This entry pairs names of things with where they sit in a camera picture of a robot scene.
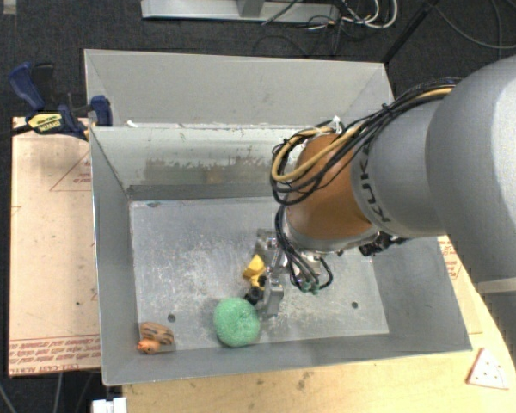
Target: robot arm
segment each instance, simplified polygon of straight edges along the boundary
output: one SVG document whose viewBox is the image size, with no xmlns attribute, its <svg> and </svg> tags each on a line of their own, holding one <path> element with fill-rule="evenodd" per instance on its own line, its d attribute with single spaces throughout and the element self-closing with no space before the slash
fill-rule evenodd
<svg viewBox="0 0 516 413">
<path fill-rule="evenodd" d="M 296 133 L 274 153 L 289 265 L 380 231 L 447 234 L 480 293 L 491 291 L 484 298 L 516 363 L 516 56 L 458 84 L 413 89 L 341 133 L 328 124 Z"/>
</svg>

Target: black connector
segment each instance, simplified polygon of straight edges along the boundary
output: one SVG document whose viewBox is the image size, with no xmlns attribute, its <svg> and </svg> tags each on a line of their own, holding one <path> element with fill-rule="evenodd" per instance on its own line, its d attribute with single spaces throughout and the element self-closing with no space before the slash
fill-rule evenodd
<svg viewBox="0 0 516 413">
<path fill-rule="evenodd" d="M 407 242 L 408 238 L 394 237 L 386 232 L 379 232 L 375 239 L 363 244 L 359 247 L 359 252 L 365 257 L 374 256 L 375 254 L 387 250 L 392 244 L 402 244 Z"/>
<path fill-rule="evenodd" d="M 244 296 L 244 299 L 246 299 L 252 306 L 254 306 L 263 298 L 264 291 L 262 291 L 258 286 L 252 286 Z"/>
</svg>

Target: metal base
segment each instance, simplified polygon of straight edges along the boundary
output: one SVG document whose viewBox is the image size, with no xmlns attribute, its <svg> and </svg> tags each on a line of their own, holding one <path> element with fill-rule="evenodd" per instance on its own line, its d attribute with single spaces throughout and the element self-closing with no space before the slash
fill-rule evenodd
<svg viewBox="0 0 516 413">
<path fill-rule="evenodd" d="M 240 22 L 264 22 L 269 20 L 289 3 L 265 2 L 260 15 L 242 17 L 239 14 L 237 0 L 142 0 L 143 18 L 196 19 L 196 20 L 231 20 Z M 338 9 L 331 4 L 296 3 L 276 22 L 323 23 L 324 15 L 330 18 L 338 16 Z"/>
</svg>

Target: metal stand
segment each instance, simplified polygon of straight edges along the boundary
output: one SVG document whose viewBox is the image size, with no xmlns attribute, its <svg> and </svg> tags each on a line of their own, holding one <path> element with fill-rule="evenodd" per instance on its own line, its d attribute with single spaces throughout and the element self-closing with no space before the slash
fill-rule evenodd
<svg viewBox="0 0 516 413">
<path fill-rule="evenodd" d="M 143 18 L 264 22 L 289 4 L 266 0 L 143 0 L 141 9 Z M 336 18 L 338 9 L 331 4 L 295 3 L 275 21 L 306 23 L 315 17 L 316 22 L 324 22 L 320 15 Z"/>
</svg>

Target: yellow object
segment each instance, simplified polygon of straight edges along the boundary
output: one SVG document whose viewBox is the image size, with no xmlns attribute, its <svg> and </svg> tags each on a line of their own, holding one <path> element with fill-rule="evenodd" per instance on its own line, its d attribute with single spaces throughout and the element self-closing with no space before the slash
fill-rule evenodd
<svg viewBox="0 0 516 413">
<path fill-rule="evenodd" d="M 266 271 L 266 265 L 260 256 L 255 254 L 249 265 L 243 272 L 243 277 L 249 279 L 252 286 L 261 287 L 258 283 L 260 276 Z"/>
</svg>

